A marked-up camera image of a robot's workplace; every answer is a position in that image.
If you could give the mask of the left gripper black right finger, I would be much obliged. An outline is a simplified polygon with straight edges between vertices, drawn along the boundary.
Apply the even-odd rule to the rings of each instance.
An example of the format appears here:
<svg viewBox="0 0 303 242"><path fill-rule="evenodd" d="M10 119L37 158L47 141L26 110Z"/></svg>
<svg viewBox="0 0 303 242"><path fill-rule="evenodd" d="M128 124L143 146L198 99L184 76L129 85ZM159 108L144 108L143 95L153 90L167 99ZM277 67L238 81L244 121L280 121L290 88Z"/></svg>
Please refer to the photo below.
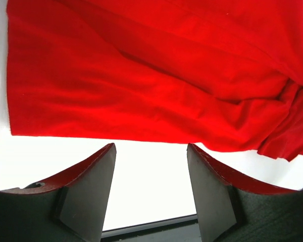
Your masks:
<svg viewBox="0 0 303 242"><path fill-rule="evenodd" d="M195 144L187 162L202 241L303 241L303 190L254 179Z"/></svg>

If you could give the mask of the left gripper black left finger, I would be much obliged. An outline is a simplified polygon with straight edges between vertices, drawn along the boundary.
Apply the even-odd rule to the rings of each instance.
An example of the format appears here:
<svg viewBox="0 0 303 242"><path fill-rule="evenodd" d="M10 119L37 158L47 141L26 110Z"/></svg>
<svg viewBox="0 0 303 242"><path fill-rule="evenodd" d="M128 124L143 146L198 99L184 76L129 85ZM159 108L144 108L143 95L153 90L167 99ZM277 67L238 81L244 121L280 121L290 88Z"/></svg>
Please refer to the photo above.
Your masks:
<svg viewBox="0 0 303 242"><path fill-rule="evenodd" d="M23 189L0 191L0 241L100 241L115 161L110 143Z"/></svg>

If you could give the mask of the red t shirt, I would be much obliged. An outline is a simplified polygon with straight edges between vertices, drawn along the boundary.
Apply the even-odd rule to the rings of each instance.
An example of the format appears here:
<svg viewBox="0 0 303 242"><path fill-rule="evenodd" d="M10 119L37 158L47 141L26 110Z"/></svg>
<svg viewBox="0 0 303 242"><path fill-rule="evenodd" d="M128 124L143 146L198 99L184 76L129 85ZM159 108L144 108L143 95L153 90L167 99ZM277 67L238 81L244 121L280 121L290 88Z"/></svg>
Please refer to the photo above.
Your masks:
<svg viewBox="0 0 303 242"><path fill-rule="evenodd" d="M303 155L303 1L8 1L15 136Z"/></svg>

